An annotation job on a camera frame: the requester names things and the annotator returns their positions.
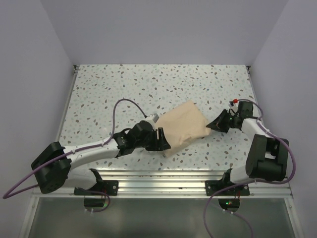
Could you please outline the beige cloth mat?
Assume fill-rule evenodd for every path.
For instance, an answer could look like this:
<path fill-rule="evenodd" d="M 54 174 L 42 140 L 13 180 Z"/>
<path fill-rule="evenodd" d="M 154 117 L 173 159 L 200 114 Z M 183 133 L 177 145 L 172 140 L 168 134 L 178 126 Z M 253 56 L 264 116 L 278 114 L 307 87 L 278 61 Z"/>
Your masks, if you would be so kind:
<path fill-rule="evenodd" d="M 163 128 L 170 149 L 163 150 L 170 157 L 191 145 L 196 139 L 210 135 L 208 120 L 191 100 L 163 114 L 156 127 Z"/>

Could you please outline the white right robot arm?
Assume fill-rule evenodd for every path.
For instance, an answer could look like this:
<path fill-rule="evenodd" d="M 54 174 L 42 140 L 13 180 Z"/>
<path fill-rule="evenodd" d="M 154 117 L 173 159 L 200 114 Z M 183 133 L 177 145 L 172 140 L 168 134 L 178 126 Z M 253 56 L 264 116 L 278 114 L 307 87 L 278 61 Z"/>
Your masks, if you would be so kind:
<path fill-rule="evenodd" d="M 261 181 L 282 184 L 286 179 L 289 142 L 272 134 L 262 123 L 263 111 L 258 104 L 247 99 L 230 101 L 230 108 L 206 127 L 227 133 L 238 129 L 252 141 L 245 164 L 228 169 L 217 182 L 225 194 L 233 194 L 238 184 Z"/>

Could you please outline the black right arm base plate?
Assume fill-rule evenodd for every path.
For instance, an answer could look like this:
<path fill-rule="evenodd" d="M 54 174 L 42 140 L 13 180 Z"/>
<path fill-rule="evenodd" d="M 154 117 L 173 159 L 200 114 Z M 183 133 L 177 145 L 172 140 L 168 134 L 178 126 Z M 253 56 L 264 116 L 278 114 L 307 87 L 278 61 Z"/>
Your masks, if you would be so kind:
<path fill-rule="evenodd" d="M 248 185 L 238 185 L 223 183 L 220 180 L 207 180 L 205 181 L 205 191 L 207 196 L 249 196 Z"/>

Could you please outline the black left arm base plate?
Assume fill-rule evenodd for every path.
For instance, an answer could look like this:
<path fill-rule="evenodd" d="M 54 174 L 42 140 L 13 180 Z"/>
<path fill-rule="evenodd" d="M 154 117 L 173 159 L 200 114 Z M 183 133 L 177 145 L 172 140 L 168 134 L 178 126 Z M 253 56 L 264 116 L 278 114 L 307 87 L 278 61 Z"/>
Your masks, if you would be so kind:
<path fill-rule="evenodd" d="M 117 196 L 119 188 L 119 181 L 117 180 L 103 180 L 97 182 L 89 189 L 75 188 L 74 195 L 93 196 L 93 195 L 108 195 Z"/>

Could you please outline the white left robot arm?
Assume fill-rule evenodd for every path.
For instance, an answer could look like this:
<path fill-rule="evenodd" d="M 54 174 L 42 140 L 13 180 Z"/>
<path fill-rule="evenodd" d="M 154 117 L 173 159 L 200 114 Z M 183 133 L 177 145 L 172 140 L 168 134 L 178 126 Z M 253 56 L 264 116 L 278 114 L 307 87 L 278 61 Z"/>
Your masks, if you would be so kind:
<path fill-rule="evenodd" d="M 93 162 L 132 154 L 137 148 L 147 151 L 170 149 L 163 128 L 142 120 L 132 128 L 114 133 L 95 143 L 62 146 L 51 143 L 31 164 L 41 193 L 52 193 L 63 186 L 82 188 L 96 195 L 102 191 L 99 172 L 90 168 Z"/>

